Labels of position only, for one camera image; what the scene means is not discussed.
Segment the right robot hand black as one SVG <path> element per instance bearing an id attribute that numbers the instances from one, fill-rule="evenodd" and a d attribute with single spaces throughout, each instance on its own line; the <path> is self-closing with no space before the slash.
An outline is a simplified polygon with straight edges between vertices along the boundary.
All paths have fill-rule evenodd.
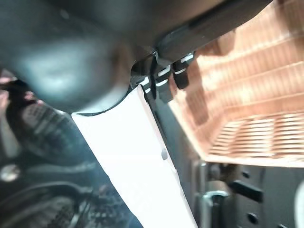
<path id="1" fill-rule="evenodd" d="M 3 228 L 225 227 L 225 191 L 190 206 L 155 110 L 194 52 L 267 0 L 3 0 Z"/>

